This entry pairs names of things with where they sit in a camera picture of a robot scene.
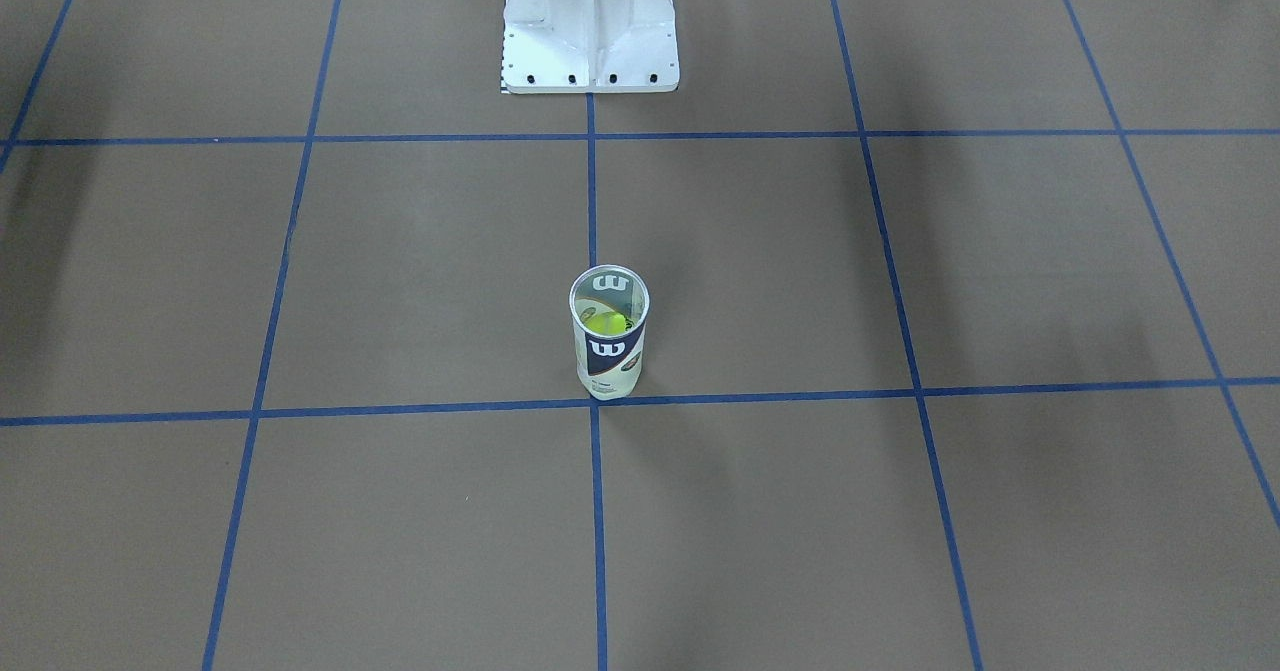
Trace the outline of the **yellow tennis ball Wilson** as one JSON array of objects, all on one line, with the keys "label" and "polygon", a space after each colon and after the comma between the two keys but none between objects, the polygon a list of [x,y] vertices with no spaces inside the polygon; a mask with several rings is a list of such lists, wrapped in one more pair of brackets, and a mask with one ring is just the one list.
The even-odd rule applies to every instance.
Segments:
[{"label": "yellow tennis ball Wilson", "polygon": [[588,309],[582,324],[588,332],[598,337],[621,337],[634,328],[634,323],[625,314],[596,309]]}]

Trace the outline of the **white pedestal column with base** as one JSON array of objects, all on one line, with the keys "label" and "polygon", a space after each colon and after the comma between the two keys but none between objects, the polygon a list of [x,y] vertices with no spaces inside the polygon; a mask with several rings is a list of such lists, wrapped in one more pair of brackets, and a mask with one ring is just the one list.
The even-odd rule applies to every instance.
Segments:
[{"label": "white pedestal column with base", "polygon": [[504,0],[504,93],[668,93],[680,87],[675,0]]}]

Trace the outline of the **clear tennis ball can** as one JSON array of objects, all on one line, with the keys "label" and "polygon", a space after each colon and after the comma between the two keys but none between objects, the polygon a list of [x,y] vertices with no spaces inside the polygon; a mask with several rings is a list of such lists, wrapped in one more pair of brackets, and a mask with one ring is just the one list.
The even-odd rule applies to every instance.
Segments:
[{"label": "clear tennis ball can", "polygon": [[[588,309],[625,314],[634,328],[621,337],[598,337],[586,330]],[[620,400],[635,389],[643,370],[646,323],[652,297],[645,282],[631,269],[604,264],[588,269],[568,292],[573,329],[576,374],[595,400]]]}]

